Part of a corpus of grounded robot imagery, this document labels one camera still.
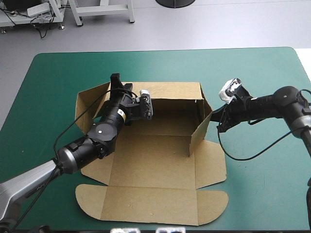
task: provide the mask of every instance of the green table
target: green table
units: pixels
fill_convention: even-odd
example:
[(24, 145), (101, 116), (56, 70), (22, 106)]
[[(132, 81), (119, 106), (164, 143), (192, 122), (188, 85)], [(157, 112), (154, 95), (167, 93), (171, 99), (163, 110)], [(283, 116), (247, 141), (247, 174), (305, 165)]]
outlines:
[[(272, 94), (286, 85), (310, 88), (291, 48), (39, 54), (0, 132), (0, 182), (51, 159), (55, 137), (74, 119), (76, 94), (108, 82), (111, 73), (117, 72), (122, 81), (200, 82), (213, 109), (223, 104), (218, 91), (231, 78), (240, 78), (253, 96)], [(268, 119), (254, 126), (242, 123), (223, 134), (222, 140), (232, 154), (248, 157), (287, 131), (283, 120)], [(81, 135), (74, 126), (59, 146)], [(218, 141), (216, 123), (210, 123), (206, 139)], [(305, 196), (311, 160), (301, 140), (289, 136), (255, 160), (227, 158), (226, 162), (227, 180), (205, 189), (226, 191), (227, 209), (214, 222), (187, 229), (308, 228)], [(20, 228), (49, 224), (53, 230), (151, 230), (160, 226), (104, 222), (87, 216), (74, 194), (81, 183), (99, 184), (80, 172), (55, 180)]]

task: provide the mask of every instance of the black robotic arm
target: black robotic arm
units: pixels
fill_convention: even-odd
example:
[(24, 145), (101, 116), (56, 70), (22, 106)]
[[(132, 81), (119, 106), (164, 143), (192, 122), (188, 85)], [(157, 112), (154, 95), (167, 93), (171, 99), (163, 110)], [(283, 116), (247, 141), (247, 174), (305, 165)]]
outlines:
[[(272, 95), (253, 98), (242, 86), (239, 79), (228, 81), (219, 93), (219, 96), (226, 104), (213, 111), (211, 116), (212, 121), (219, 123), (217, 130), (221, 146), (222, 143), (219, 133), (224, 133), (243, 121), (248, 121), (248, 123), (252, 125), (267, 118), (283, 118), (291, 131), (257, 155), (247, 159), (232, 157), (222, 146), (224, 152), (235, 160), (250, 160), (262, 154), (272, 145), (292, 133), (295, 137), (303, 140), (311, 156), (311, 109), (308, 101), (302, 95), (302, 91), (311, 93), (309, 90), (303, 89), (299, 91), (295, 87), (285, 86)], [(311, 179), (308, 182), (308, 187), (307, 209), (309, 226), (311, 228)]]
[[(86, 135), (60, 148), (56, 158), (0, 183), (0, 233), (14, 231), (51, 180), (62, 174), (72, 174), (96, 158), (102, 159), (114, 152), (123, 125), (130, 125), (132, 120), (152, 118), (152, 102), (147, 90), (141, 90), (138, 97), (132, 92), (131, 83), (123, 85), (120, 82), (119, 74), (112, 74), (110, 79), (110, 90), (99, 96), (93, 104), (107, 92), (110, 92), (110, 100), (104, 103), (104, 114), (100, 121), (94, 123)], [(36, 192), (39, 193), (31, 206), (18, 218), (22, 203)]]

